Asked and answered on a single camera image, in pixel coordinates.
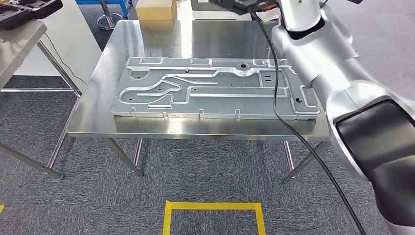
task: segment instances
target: metal stand base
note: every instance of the metal stand base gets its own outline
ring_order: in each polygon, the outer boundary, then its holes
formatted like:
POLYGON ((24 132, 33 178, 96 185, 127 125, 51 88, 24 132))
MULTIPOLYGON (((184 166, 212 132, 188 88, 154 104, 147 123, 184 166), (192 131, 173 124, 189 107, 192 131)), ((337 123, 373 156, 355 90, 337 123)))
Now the metal stand base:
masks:
POLYGON ((143 172, 137 168, 137 164, 138 164, 138 156, 140 155, 140 150, 141 150, 141 143, 142 143, 142 139, 138 140, 137 143, 137 149, 136 149, 136 155, 134 156, 134 161, 132 162, 130 160, 130 158, 127 156, 127 154, 124 153, 124 151, 122 151, 122 149, 118 146, 118 144, 115 142, 114 139, 111 138, 103 138, 102 139, 106 145, 108 145, 108 147, 110 147, 119 158, 121 158, 121 160, 124 162, 124 164, 131 170, 133 171, 139 178, 143 177, 143 172))
POLYGON ((2 144, 0 144, 0 152, 3 152, 5 154, 7 154, 8 156, 17 159, 23 163, 28 164, 29 166, 38 169, 39 171, 46 173, 48 175, 50 175, 51 177, 55 178, 55 179, 63 179, 63 174, 58 173, 42 164, 40 164, 39 162, 31 159, 30 157, 27 157, 21 153, 16 152, 13 149, 10 149, 2 144))
POLYGON ((59 140, 55 146, 55 149, 53 150, 53 154, 47 164, 47 166, 44 166, 42 164, 40 164, 39 162, 31 159, 30 157, 27 157, 21 153, 18 153, 15 150, 12 150, 4 145, 0 144, 0 152, 3 152, 5 154, 7 154, 8 156, 17 159, 23 163, 28 164, 29 166, 44 172, 48 175, 50 175, 51 177, 55 178, 55 179, 63 179, 64 176, 61 173, 58 173, 54 170, 52 170, 55 161, 56 161, 56 157, 58 156, 59 150, 61 149, 62 143, 65 139, 66 136, 66 127, 68 125, 69 122, 69 118, 72 116, 73 110, 76 107, 76 104, 78 103, 79 97, 81 96, 81 92, 79 91, 79 89, 76 87, 76 85, 74 84, 74 82, 72 82, 72 80, 70 79, 69 75, 66 73, 66 71, 60 66, 59 62, 55 59, 55 57, 53 57, 53 55, 50 53, 50 51, 46 48, 45 44, 42 43, 42 41, 39 41, 37 43, 38 48, 43 52, 43 54, 46 56, 46 58, 52 63, 52 65, 58 70, 59 74, 62 76, 62 79, 65 81, 65 83, 70 87, 70 89, 67 88, 15 88, 15 89, 10 89, 10 88, 6 88, 6 89, 1 89, 1 92, 74 92, 75 95, 77 96, 77 100, 69 114, 69 117, 67 119, 67 122, 62 130, 62 133, 59 137, 59 140))
MULTIPOLYGON (((324 152, 324 150, 326 148, 328 148, 329 146, 330 146, 330 142, 320 142, 314 148, 314 150, 318 154, 320 154, 320 153, 324 152)), ((307 155, 307 157, 305 157, 300 162, 300 164, 298 164, 298 166, 294 168, 293 159, 291 157, 291 152, 290 152, 290 148, 289 148, 289 145, 288 145, 287 141, 284 141, 284 148, 285 148, 285 153, 286 153, 287 159, 288 159, 288 165, 290 167, 290 173, 284 178, 284 183, 289 183, 314 159, 314 155, 312 153, 309 153, 307 155)))
POLYGON ((97 20, 98 27, 103 30, 113 30, 118 21, 122 20, 122 16, 117 13, 111 13, 111 17, 106 15, 101 16, 97 20))

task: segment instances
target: yellow floor tape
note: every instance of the yellow floor tape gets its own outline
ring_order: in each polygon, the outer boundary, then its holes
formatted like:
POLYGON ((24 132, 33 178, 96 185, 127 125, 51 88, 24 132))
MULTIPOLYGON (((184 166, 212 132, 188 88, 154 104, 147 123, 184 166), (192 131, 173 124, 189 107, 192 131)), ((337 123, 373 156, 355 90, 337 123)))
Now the yellow floor tape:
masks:
POLYGON ((166 200, 163 235, 170 235, 172 210, 254 210, 258 235, 265 235, 264 216, 259 202, 169 202, 166 200))

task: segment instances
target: black power cord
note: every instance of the black power cord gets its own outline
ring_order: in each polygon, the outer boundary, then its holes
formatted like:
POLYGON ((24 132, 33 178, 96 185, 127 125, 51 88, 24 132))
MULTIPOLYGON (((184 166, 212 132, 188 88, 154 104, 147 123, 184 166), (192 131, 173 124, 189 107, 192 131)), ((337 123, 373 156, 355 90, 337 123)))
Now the black power cord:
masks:
POLYGON ((271 53, 273 55, 274 58, 274 63, 275 63, 275 71, 276 71, 276 80, 275 80, 275 92, 274 92, 274 103, 273 103, 273 108, 274 108, 274 112, 275 115, 279 118, 279 120, 292 132, 294 133, 294 135, 296 135, 299 140, 308 148, 308 150, 310 150, 311 154, 313 154, 314 158, 318 161, 318 163, 322 166, 323 170, 325 171, 325 173, 327 174, 327 176, 329 177, 330 181, 333 183, 334 187, 336 188, 337 192, 339 193, 341 199, 343 200, 347 210, 349 211, 351 217, 353 218, 354 223, 356 224, 357 228, 359 229, 359 232, 361 235, 366 235, 365 230, 362 227, 362 224, 359 221, 359 218, 357 218, 353 208, 351 207, 349 201, 347 200, 345 194, 343 193, 342 189, 340 188, 339 184, 337 183, 336 179, 334 178, 333 174, 330 172, 330 170, 328 169, 328 167, 325 165, 325 163, 321 160, 320 156, 316 153, 316 151, 314 150, 314 148, 310 145, 310 143, 308 141, 306 141, 304 139, 304 137, 298 133, 284 118, 282 118, 277 111, 277 89, 278 89, 278 61, 277 61, 277 54, 275 53, 273 44, 271 42, 270 37, 267 34, 267 31, 264 27, 264 24, 262 23, 261 19, 254 13, 251 12, 251 15, 254 19, 256 19, 256 21, 258 22, 259 27, 261 27, 262 32, 265 35, 265 38, 267 39, 267 42, 270 46, 270 50, 271 53))
POLYGON ((323 8, 326 5, 327 2, 328 2, 328 0, 325 0, 324 2, 320 2, 320 8, 323 8))
POLYGON ((49 39, 50 44, 52 44, 53 49, 55 50, 56 54, 59 56, 59 59, 62 61, 62 64, 64 64, 70 71, 70 73, 72 73, 72 75, 76 78, 78 78, 82 83, 84 83, 85 85, 87 84, 84 80, 82 80, 80 77, 76 76, 75 74, 73 74, 72 69, 65 64, 65 62, 62 60, 61 55, 58 53, 58 50, 56 49, 55 45, 53 44, 52 40, 50 39, 50 37, 45 33, 46 37, 49 39))

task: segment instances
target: aluminum plate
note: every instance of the aluminum plate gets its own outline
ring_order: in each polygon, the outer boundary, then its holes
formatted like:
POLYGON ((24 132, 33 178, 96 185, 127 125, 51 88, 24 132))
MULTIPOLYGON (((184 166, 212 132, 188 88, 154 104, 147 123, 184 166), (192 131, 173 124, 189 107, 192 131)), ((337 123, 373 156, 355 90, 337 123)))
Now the aluminum plate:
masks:
MULTIPOLYGON (((280 59, 278 112, 285 119, 320 114, 288 61, 280 59)), ((118 85, 114 115, 174 118, 277 119, 275 64, 269 59, 132 57, 118 85)))

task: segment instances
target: floor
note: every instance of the floor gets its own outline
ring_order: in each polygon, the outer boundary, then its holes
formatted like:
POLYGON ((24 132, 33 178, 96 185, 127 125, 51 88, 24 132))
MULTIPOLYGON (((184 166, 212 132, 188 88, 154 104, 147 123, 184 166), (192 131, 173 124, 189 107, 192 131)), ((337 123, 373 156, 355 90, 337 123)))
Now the floor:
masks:
MULTIPOLYGON (((329 5, 350 29, 365 65, 381 82, 415 98, 415 1, 344 0, 329 5)), ((110 32, 95 25, 99 6, 81 11, 103 48, 110 32)), ((119 11, 111 6, 110 11, 119 11)), ((9 87, 61 87, 54 77, 14 77, 9 87)), ((0 142, 47 163, 75 97, 72 94, 0 94, 0 142)), ((136 141, 117 140, 132 156, 136 141)), ((298 163, 305 148, 291 143, 298 163)), ((389 234, 370 184, 346 171, 329 148, 332 170, 369 235, 389 234)), ((283 145, 270 141, 144 140, 135 177, 99 139, 67 137, 53 180, 0 154, 1 235, 159 235, 166 200, 260 202, 269 235, 356 235, 345 206, 313 162, 290 184, 283 145)), ((257 234, 253 211, 173 211, 172 235, 257 234)))

